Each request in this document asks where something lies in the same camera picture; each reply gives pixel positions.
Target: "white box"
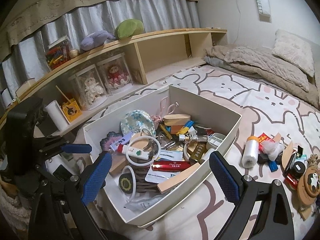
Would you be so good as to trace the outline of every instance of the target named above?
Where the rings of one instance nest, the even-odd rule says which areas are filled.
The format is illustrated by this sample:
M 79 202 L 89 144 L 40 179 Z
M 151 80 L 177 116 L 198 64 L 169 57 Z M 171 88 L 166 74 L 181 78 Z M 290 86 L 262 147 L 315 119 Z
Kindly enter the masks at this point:
M 95 161 L 102 152 L 100 141 L 105 138 L 106 134 L 110 131 L 120 131 L 119 123 L 125 114 L 137 109 L 144 110 L 149 115 L 159 114 L 160 101 L 165 97 L 169 98 L 167 106 L 175 102 L 179 103 L 179 107 L 175 109 L 176 114 L 190 114 L 191 120 L 211 127 L 214 132 L 225 134 L 226 138 L 221 142 L 217 150 L 223 156 L 226 154 L 236 137 L 241 115 L 196 94 L 177 87 L 167 86 L 137 98 L 87 125 L 84 128 L 84 137 L 86 143 L 92 146 L 92 161 Z M 210 174 L 208 158 L 209 154 L 205 155 L 206 161 L 188 179 L 158 203 L 140 213 L 123 207 L 127 203 L 128 197 L 118 186 L 120 174 L 115 177 L 108 174 L 104 190 L 125 223 L 144 227 L 151 221 L 155 222 L 161 215 L 177 205 Z M 135 201 L 149 197 L 149 193 L 136 194 Z

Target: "fluffy pillow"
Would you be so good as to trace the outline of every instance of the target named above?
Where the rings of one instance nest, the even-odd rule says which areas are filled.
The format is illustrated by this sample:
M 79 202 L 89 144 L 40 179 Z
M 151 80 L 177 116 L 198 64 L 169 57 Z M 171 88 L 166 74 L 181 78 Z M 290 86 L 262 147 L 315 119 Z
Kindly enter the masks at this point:
M 106 40 L 115 40 L 116 37 L 107 31 L 97 31 L 86 36 L 81 42 L 81 49 L 87 51 L 104 44 Z
M 128 37 L 131 37 L 133 35 L 138 35 L 143 33 L 144 26 L 142 21 L 137 19 L 128 19 L 123 22 L 121 22 L 116 30 L 115 30 L 115 36 L 117 39 L 125 39 Z
M 297 66 L 310 77 L 315 74 L 310 44 L 294 34 L 277 30 L 272 54 Z

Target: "white bottle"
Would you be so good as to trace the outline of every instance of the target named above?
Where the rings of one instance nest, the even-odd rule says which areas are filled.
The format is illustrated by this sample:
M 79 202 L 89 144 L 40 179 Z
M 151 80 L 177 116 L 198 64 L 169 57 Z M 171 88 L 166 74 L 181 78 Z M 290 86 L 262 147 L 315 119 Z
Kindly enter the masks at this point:
M 126 154 L 128 150 L 128 155 L 141 160 L 147 161 L 149 159 L 149 152 L 143 151 L 138 148 L 128 147 L 127 145 L 120 144 L 118 147 L 118 152 Z

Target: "silver screw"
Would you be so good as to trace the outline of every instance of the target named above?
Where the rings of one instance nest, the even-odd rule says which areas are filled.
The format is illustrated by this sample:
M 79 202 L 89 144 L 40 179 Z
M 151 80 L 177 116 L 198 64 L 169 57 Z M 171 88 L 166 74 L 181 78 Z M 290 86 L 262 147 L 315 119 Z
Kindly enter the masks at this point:
M 72 182 L 75 182 L 75 181 L 77 181 L 78 179 L 79 179 L 79 176 L 78 176 L 78 175 L 73 175 L 73 176 L 70 177 L 70 180 L 71 180 Z
M 244 175 L 244 180 L 249 182 L 252 180 L 252 177 L 250 175 Z
M 279 179 L 275 179 L 275 180 L 274 180 L 274 183 L 275 183 L 277 186 L 280 186 L 280 185 L 281 185 L 281 181 L 279 181 Z
M 41 185 L 42 186 L 45 186 L 45 185 L 47 185 L 48 184 L 48 181 L 46 180 L 46 179 L 44 179 L 43 181 L 41 181 Z

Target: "wall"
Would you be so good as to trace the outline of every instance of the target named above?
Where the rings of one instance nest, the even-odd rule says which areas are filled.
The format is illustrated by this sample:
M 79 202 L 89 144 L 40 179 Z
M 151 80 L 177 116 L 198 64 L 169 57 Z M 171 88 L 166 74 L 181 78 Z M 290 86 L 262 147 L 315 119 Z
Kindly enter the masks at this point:
M 255 0 L 238 0 L 238 4 L 241 22 L 236 44 L 273 48 L 276 30 L 283 29 L 320 45 L 320 23 L 304 0 L 269 0 L 270 22 L 260 20 Z M 239 22 L 236 0 L 199 0 L 198 11 L 201 27 L 225 28 L 228 42 L 235 42 Z

